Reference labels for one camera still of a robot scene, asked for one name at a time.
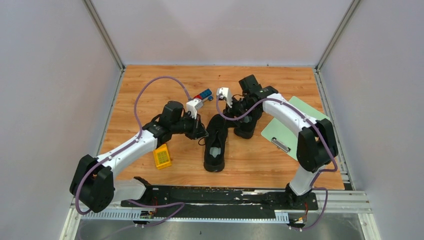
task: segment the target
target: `red and blue toy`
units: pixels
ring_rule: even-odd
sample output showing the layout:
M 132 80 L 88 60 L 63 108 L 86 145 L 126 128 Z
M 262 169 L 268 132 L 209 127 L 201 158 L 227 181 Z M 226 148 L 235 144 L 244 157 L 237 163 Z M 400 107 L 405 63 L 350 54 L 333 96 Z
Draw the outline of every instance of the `red and blue toy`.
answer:
M 200 94 L 193 97 L 194 99 L 200 99 L 202 102 L 209 100 L 214 100 L 214 96 L 212 96 L 212 91 L 208 88 L 202 91 Z

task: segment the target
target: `white wall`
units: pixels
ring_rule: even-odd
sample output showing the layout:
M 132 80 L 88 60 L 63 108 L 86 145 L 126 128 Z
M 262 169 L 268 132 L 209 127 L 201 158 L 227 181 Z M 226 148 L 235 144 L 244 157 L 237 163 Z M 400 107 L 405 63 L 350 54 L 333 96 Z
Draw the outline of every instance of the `white wall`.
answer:
M 384 240 L 422 239 L 424 1 L 364 0 L 322 70 Z
M 93 0 L 127 65 L 315 65 L 350 2 Z
M 58 239 L 119 70 L 81 0 L 0 1 L 0 239 Z

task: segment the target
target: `shoe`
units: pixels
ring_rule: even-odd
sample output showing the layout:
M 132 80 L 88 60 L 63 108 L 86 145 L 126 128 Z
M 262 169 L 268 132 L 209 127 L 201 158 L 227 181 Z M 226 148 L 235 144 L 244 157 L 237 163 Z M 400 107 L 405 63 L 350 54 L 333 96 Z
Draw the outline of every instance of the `shoe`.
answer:
M 225 167 L 225 142 L 228 136 L 226 120 L 216 114 L 206 127 L 209 133 L 204 139 L 204 169 L 208 172 L 221 172 Z
M 244 139 L 250 139 L 253 137 L 256 123 L 262 117 L 262 110 L 257 108 L 251 111 L 248 116 L 250 117 L 249 122 L 241 123 L 240 126 L 234 128 L 234 134 Z

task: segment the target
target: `yellow calculator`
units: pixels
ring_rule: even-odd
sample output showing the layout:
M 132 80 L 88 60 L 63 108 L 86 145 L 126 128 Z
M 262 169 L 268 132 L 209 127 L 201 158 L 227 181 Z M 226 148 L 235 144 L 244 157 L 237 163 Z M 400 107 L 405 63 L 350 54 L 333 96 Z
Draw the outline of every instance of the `yellow calculator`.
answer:
M 159 148 L 153 150 L 154 163 L 157 169 L 163 169 L 172 165 L 170 153 L 166 144 L 163 144 Z

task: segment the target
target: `wooden table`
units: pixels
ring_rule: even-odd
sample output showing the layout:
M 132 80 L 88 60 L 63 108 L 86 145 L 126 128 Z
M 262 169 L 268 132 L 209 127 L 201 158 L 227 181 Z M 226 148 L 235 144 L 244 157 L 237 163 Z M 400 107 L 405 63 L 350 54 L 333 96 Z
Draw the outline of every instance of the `wooden table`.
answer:
M 271 85 L 276 88 L 287 100 L 297 96 L 312 107 L 323 110 L 313 71 L 307 67 L 130 65 L 125 71 L 101 152 L 110 151 L 139 131 L 134 118 L 134 102 L 151 79 L 173 76 L 183 82 L 193 97 L 208 88 L 215 93 L 219 87 L 229 87 L 232 94 L 240 94 L 238 81 L 250 74 L 254 74 L 263 87 Z M 161 79 L 152 83 L 137 106 L 141 122 L 146 124 L 160 114 L 170 100 L 185 107 L 187 97 L 173 80 Z M 221 101 L 220 106 L 223 109 L 225 103 Z M 199 113 L 207 126 L 211 117 L 217 114 L 215 101 L 205 102 Z M 285 188 L 299 164 L 261 136 L 261 131 L 272 119 L 272 116 L 263 114 L 251 139 L 242 139 L 233 133 L 232 128 L 229 129 L 222 172 L 207 172 L 203 167 L 204 146 L 182 134 L 173 135 L 172 140 L 166 143 L 172 166 L 158 170 L 153 153 L 149 153 L 127 167 L 117 179 L 140 176 L 156 185 Z M 323 173 L 315 185 L 344 189 L 339 172 Z

